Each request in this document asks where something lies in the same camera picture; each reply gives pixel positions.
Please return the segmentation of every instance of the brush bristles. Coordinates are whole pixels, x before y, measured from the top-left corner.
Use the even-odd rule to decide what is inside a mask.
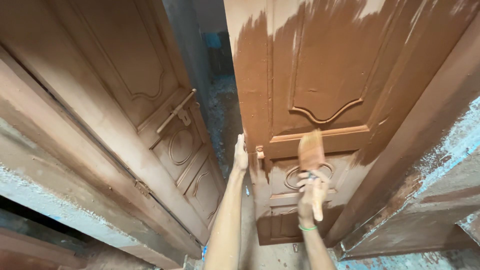
[[[316,170],[325,162],[322,131],[316,129],[302,137],[299,144],[299,161],[302,170]]]

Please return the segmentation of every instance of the door panel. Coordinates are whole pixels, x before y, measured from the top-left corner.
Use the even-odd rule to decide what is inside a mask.
[[[301,236],[295,228],[301,137],[323,131],[332,171],[319,226],[324,235],[480,6],[478,0],[224,3],[262,245]]]
[[[6,49],[206,244],[226,185],[195,99],[156,132],[191,93],[172,40],[160,0],[0,3]]]

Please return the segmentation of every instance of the paint brush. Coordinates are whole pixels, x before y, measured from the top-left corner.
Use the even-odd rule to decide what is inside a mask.
[[[322,139],[322,131],[316,129],[302,137],[299,144],[299,162],[302,171],[309,172],[309,184],[313,184],[312,208],[313,217],[317,221],[323,220],[322,203],[326,198],[326,190],[324,180],[328,181],[327,177],[323,177],[318,169],[325,164],[325,152]]]

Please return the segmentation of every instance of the hand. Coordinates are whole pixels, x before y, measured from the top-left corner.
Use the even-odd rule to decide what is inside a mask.
[[[239,134],[237,144],[235,145],[235,155],[233,158],[233,168],[246,171],[248,168],[248,154],[245,150],[245,135]]]
[[[313,179],[309,179],[310,173],[314,175]],[[297,186],[304,185],[300,192],[305,192],[298,204],[299,218],[301,222],[313,226],[314,217],[317,221],[323,219],[322,203],[327,197],[330,179],[320,171],[303,172],[299,177],[302,180],[297,183]]]

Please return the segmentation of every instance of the wooden door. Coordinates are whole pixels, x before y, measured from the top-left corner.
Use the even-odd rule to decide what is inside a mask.
[[[226,185],[161,0],[2,1],[0,41],[206,244]]]
[[[325,235],[479,7],[478,0],[224,2],[261,245],[301,240],[295,183],[303,134],[323,130],[332,167]]]

